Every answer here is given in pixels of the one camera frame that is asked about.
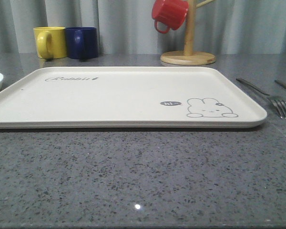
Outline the dark blue mug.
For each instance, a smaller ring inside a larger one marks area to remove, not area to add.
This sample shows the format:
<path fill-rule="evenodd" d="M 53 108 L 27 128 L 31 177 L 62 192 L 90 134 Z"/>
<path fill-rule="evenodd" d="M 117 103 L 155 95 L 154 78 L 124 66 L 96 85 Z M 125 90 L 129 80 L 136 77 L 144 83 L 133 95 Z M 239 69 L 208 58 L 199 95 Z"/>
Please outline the dark blue mug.
<path fill-rule="evenodd" d="M 65 28 L 67 56 L 71 59 L 98 57 L 98 36 L 95 27 Z"/>

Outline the yellow mug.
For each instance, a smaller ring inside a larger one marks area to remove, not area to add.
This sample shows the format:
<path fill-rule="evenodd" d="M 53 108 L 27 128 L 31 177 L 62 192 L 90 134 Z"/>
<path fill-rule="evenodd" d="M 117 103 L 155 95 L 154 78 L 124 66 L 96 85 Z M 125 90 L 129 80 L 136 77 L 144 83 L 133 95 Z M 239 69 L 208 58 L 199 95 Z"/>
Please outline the yellow mug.
<path fill-rule="evenodd" d="M 64 27 L 36 27 L 33 31 L 39 58 L 59 59 L 67 56 Z"/>

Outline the red mug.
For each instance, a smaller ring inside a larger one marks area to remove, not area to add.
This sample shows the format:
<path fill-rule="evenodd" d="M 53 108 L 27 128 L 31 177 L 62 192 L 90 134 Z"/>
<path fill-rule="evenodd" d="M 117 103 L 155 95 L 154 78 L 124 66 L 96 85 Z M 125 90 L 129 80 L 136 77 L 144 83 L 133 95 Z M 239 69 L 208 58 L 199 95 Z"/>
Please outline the red mug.
<path fill-rule="evenodd" d="M 189 10 L 186 0 L 156 0 L 152 8 L 155 29 L 166 34 L 170 29 L 179 29 Z"/>

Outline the wooden mug tree stand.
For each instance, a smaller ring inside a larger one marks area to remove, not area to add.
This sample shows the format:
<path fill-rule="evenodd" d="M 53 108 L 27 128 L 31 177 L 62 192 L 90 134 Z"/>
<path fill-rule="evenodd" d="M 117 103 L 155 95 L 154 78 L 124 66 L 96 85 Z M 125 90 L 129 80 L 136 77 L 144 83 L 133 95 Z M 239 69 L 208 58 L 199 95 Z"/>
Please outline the wooden mug tree stand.
<path fill-rule="evenodd" d="M 188 0 L 189 10 L 185 20 L 184 50 L 165 52 L 161 55 L 161 61 L 177 65 L 206 65 L 216 61 L 216 57 L 208 52 L 194 51 L 194 31 L 196 9 L 202 7 L 212 0 L 204 0 L 196 4 L 195 0 Z"/>

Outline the silver metal fork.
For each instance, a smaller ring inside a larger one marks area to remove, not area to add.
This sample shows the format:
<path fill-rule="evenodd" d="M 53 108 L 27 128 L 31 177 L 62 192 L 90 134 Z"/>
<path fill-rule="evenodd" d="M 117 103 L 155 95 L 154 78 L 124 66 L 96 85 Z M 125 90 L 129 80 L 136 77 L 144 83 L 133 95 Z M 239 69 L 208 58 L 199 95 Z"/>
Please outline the silver metal fork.
<path fill-rule="evenodd" d="M 236 80 L 242 84 L 252 87 L 259 93 L 265 95 L 278 112 L 279 117 L 282 119 L 286 119 L 286 100 L 284 98 L 276 95 L 270 95 L 243 78 L 236 78 Z"/>

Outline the cream rabbit serving tray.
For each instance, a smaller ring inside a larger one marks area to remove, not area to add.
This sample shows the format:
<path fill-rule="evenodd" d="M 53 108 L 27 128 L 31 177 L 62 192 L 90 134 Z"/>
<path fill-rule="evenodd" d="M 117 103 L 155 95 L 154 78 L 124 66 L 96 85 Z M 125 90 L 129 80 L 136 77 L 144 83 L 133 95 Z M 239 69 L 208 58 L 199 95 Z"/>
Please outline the cream rabbit serving tray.
<path fill-rule="evenodd" d="M 206 67 L 48 67 L 0 92 L 0 129 L 251 128 L 266 117 Z"/>

